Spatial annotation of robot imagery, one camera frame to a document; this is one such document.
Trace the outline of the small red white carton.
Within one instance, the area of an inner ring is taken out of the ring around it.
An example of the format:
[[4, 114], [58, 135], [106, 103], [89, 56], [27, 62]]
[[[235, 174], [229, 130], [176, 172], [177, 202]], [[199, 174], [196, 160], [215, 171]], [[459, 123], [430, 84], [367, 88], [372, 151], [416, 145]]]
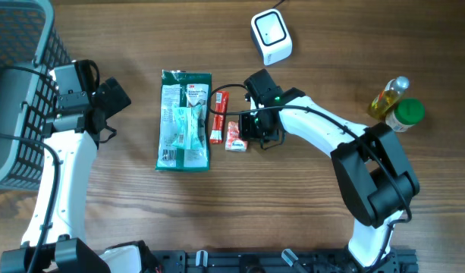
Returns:
[[225, 150], [231, 152], [246, 152], [248, 142], [240, 138], [238, 123], [229, 121], [225, 140]]

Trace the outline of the red white snack packet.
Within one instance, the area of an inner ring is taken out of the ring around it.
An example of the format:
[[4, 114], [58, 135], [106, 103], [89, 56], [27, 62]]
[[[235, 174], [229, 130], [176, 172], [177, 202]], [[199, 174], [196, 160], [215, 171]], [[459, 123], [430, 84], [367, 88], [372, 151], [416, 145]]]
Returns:
[[[215, 94], [215, 111], [226, 112], [228, 107], [229, 92], [221, 90]], [[213, 125], [209, 142], [211, 144], [223, 143], [223, 130], [225, 126], [225, 116], [214, 114]]]

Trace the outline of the green foil packet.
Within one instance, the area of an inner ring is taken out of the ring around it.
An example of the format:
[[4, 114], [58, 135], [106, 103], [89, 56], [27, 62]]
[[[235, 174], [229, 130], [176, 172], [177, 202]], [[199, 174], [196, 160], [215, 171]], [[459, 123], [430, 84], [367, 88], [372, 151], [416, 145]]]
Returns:
[[163, 71], [158, 171], [209, 170], [206, 125], [212, 75]]

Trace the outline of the light green tissue pack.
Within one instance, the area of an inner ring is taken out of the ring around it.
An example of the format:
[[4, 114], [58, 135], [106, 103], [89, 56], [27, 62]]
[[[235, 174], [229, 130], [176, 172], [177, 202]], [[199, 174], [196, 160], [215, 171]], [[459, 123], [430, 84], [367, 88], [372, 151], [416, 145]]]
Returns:
[[173, 108], [174, 121], [177, 125], [177, 134], [172, 146], [185, 150], [196, 150], [203, 147], [199, 135], [201, 113], [201, 105]]

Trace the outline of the yellow dish soap bottle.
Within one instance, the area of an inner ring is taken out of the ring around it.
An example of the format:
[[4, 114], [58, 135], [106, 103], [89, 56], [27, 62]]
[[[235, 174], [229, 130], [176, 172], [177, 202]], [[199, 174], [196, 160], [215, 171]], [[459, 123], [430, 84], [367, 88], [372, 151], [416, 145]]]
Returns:
[[377, 120], [382, 120], [388, 110], [402, 98], [409, 86], [410, 81], [404, 76], [390, 80], [384, 90], [373, 99], [367, 113]]

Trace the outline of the green lid white jar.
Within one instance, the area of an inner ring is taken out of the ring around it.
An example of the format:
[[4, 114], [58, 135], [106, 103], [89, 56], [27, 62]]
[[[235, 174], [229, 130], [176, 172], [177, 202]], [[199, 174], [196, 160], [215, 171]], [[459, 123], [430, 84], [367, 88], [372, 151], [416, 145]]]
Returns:
[[404, 99], [385, 116], [385, 123], [395, 132], [405, 132], [425, 117], [425, 107], [418, 99]]

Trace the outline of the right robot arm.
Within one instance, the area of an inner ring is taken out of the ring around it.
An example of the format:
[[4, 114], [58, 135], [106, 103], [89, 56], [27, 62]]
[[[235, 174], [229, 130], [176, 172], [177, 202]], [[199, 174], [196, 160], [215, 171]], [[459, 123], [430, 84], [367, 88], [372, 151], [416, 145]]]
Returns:
[[265, 69], [242, 88], [251, 108], [239, 114], [240, 138], [267, 150], [292, 134], [326, 154], [355, 219], [350, 259], [357, 271], [379, 270], [391, 257], [395, 226], [411, 221], [410, 202], [420, 190], [395, 132], [383, 123], [368, 127], [340, 118], [297, 88], [283, 91]]

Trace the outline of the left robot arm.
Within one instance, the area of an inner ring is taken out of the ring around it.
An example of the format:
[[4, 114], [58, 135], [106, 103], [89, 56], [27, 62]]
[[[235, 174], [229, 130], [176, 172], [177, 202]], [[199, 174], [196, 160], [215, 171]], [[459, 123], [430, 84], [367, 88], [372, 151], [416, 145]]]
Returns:
[[108, 118], [131, 104], [113, 77], [102, 82], [94, 61], [72, 61], [47, 75], [59, 94], [41, 126], [41, 140], [0, 133], [0, 138], [44, 150], [33, 217], [17, 249], [4, 251], [2, 272], [153, 272], [159, 262], [142, 241], [111, 246], [102, 254], [85, 243], [86, 191]]

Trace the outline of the white barcode scanner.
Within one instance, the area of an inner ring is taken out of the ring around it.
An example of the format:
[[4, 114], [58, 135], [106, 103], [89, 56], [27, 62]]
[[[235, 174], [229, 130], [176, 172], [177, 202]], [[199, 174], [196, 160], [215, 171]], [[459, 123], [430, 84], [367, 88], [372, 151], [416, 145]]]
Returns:
[[275, 8], [252, 17], [250, 35], [265, 66], [282, 61], [292, 53], [291, 35], [281, 12]]

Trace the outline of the grey plastic mesh basket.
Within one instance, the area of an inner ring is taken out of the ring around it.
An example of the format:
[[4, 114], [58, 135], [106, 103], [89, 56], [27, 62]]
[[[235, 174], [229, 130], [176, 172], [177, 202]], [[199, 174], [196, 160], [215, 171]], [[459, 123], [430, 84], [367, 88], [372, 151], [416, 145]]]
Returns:
[[[0, 133], [40, 140], [56, 85], [46, 79], [71, 58], [49, 1], [0, 1]], [[0, 137], [0, 189], [38, 190], [42, 147]]]

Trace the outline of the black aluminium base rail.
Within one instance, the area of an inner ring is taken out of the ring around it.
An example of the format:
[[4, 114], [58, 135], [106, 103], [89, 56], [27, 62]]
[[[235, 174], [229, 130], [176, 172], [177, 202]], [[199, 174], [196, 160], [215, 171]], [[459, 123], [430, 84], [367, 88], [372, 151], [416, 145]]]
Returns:
[[391, 249], [375, 266], [363, 268], [347, 249], [283, 252], [207, 252], [152, 251], [143, 261], [143, 272], [162, 273], [247, 273], [247, 272], [379, 272], [418, 273], [419, 264], [413, 249]]

